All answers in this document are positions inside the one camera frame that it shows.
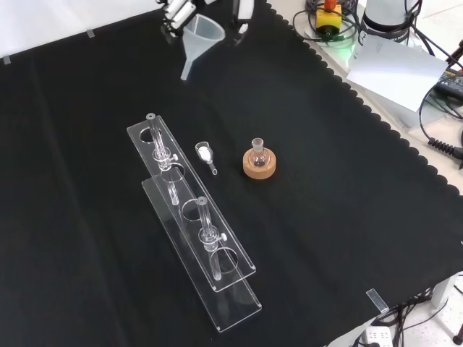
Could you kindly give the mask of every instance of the white wall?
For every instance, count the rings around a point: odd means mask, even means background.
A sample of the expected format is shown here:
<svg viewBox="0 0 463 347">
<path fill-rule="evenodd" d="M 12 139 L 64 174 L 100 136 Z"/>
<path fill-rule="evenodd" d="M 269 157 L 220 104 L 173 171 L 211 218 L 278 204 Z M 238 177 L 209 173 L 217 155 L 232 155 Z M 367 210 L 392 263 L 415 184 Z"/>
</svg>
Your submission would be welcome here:
<svg viewBox="0 0 463 347">
<path fill-rule="evenodd" d="M 0 57 L 157 8 L 155 0 L 0 0 Z"/>
</svg>

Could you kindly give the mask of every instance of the power strip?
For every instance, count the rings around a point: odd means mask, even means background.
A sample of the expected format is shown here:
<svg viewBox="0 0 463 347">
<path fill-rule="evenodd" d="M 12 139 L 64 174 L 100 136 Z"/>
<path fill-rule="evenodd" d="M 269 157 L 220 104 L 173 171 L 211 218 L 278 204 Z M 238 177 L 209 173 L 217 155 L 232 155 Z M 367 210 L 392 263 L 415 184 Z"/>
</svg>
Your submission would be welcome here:
<svg viewBox="0 0 463 347">
<path fill-rule="evenodd" d="M 392 347 L 391 331 L 388 327 L 367 327 L 363 340 L 365 344 L 376 342 L 380 347 Z"/>
</svg>

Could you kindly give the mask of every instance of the white powder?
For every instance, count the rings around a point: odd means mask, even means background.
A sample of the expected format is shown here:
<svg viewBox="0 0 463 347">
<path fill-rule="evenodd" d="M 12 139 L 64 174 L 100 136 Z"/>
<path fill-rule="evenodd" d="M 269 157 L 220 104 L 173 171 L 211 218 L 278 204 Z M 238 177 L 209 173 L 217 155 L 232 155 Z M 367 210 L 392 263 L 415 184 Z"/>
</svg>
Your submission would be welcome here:
<svg viewBox="0 0 463 347">
<path fill-rule="evenodd" d="M 212 161 L 211 152 L 209 152 L 209 148 L 206 146 L 199 147 L 197 150 L 200 154 L 201 159 L 205 162 L 210 163 Z"/>
</svg>

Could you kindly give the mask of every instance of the acrylic stand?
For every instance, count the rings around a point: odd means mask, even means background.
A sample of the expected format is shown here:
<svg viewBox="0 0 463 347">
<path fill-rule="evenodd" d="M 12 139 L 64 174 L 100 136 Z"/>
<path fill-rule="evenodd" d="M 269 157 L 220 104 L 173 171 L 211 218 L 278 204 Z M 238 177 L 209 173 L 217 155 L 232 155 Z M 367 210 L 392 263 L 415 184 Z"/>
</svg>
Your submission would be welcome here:
<svg viewBox="0 0 463 347">
<path fill-rule="evenodd" d="M 127 131 L 152 176 L 143 188 L 217 330 L 260 311 L 245 279 L 254 264 L 162 118 Z"/>
</svg>

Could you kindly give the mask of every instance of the electronic device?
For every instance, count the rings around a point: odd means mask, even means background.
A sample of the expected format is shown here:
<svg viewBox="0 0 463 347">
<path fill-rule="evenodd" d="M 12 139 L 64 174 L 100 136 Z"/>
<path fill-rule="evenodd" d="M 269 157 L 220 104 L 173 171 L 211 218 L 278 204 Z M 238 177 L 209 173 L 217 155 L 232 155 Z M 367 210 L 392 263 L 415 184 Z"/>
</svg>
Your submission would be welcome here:
<svg viewBox="0 0 463 347">
<path fill-rule="evenodd" d="M 341 5 L 338 5 L 336 0 L 325 0 L 324 8 L 341 13 Z M 315 28 L 317 33 L 323 36 L 339 34 L 341 23 L 342 18 L 336 13 L 326 12 L 324 9 L 318 9 L 315 13 Z"/>
<path fill-rule="evenodd" d="M 458 76 L 458 71 L 447 69 L 440 80 L 442 82 L 436 85 L 439 94 L 463 102 L 463 76 Z"/>
</svg>

